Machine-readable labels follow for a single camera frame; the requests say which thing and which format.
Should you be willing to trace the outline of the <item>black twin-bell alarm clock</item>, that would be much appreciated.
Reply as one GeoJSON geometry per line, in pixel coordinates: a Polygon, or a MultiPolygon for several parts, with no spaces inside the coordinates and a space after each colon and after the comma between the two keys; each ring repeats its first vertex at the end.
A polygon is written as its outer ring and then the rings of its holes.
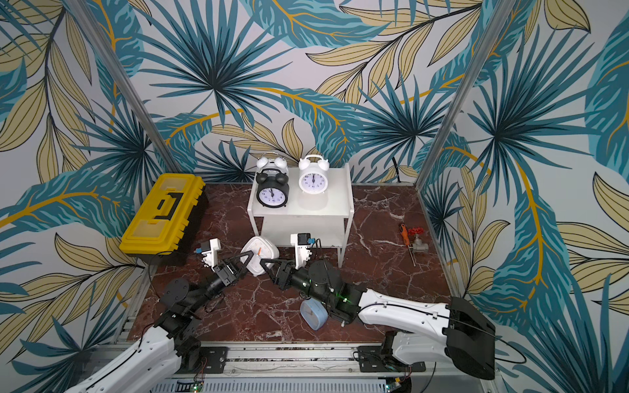
{"type": "Polygon", "coordinates": [[[282,170],[268,168],[261,170],[256,176],[257,201],[264,207],[277,209],[288,203],[290,187],[288,175],[282,170]]]}

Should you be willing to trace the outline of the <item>blue square alarm clock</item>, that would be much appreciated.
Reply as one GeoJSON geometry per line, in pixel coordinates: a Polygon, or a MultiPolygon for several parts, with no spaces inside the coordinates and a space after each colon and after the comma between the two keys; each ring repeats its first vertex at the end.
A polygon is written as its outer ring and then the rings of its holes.
{"type": "Polygon", "coordinates": [[[329,314],[325,307],[316,299],[304,300],[300,305],[300,314],[308,326],[317,331],[327,322],[329,314]]]}

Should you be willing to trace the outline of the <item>white plastic twin-bell clock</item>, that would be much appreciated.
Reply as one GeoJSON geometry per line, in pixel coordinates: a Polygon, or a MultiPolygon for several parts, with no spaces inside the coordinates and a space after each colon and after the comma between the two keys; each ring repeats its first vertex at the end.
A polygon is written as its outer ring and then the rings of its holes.
{"type": "Polygon", "coordinates": [[[298,167],[300,170],[298,185],[303,193],[317,195],[328,189],[330,164],[323,156],[306,155],[299,161],[298,167]]]}

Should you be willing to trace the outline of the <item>white square alarm clock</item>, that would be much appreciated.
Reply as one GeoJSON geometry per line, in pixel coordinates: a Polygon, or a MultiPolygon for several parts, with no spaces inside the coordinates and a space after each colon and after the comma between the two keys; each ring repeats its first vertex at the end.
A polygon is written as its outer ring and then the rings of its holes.
{"type": "Polygon", "coordinates": [[[269,239],[265,237],[252,237],[242,248],[242,253],[252,252],[253,257],[247,263],[247,269],[253,277],[265,274],[265,270],[261,265],[262,259],[279,258],[279,249],[269,239]]]}

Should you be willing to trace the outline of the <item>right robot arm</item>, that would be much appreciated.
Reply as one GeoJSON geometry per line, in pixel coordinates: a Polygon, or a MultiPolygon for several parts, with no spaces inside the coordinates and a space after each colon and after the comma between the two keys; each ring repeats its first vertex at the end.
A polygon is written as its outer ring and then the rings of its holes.
{"type": "Polygon", "coordinates": [[[301,269],[292,260],[264,259],[260,264],[273,284],[299,291],[332,319],[390,327],[379,353],[385,363],[450,361],[474,378],[491,381],[496,375],[496,327],[464,298],[421,303],[387,296],[345,282],[325,260],[301,269]]]}

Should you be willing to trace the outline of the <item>white metal twin-bell clock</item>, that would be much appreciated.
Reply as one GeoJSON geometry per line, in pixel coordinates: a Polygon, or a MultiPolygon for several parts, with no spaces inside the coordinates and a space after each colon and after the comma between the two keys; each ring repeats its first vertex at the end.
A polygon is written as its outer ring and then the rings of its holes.
{"type": "Polygon", "coordinates": [[[288,162],[282,157],[275,157],[275,158],[261,157],[257,161],[257,169],[260,171],[275,169],[275,170],[279,170],[281,173],[286,174],[288,173],[288,162]]]}

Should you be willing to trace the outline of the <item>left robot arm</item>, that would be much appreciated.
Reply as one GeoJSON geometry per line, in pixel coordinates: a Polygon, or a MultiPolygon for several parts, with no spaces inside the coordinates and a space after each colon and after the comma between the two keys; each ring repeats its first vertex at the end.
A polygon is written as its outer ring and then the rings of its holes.
{"type": "Polygon", "coordinates": [[[173,376],[183,363],[193,368],[201,346],[193,336],[201,321],[198,311],[245,277],[256,256],[249,251],[221,260],[198,284],[183,278],[171,281],[161,298],[168,308],[147,326],[140,339],[67,391],[148,392],[173,376]]]}

